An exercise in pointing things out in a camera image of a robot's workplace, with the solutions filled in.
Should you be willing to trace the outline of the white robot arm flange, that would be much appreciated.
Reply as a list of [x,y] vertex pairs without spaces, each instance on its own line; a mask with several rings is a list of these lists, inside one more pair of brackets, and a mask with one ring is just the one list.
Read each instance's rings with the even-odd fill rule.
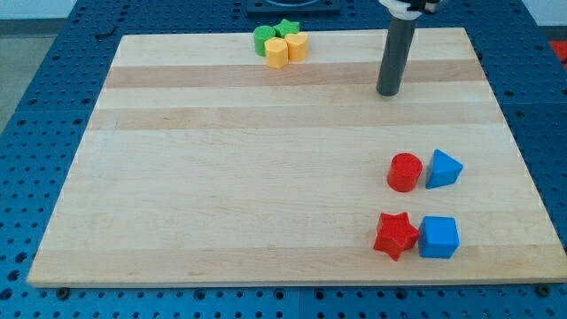
[[415,20],[423,14],[435,14],[447,0],[378,0],[396,19]]

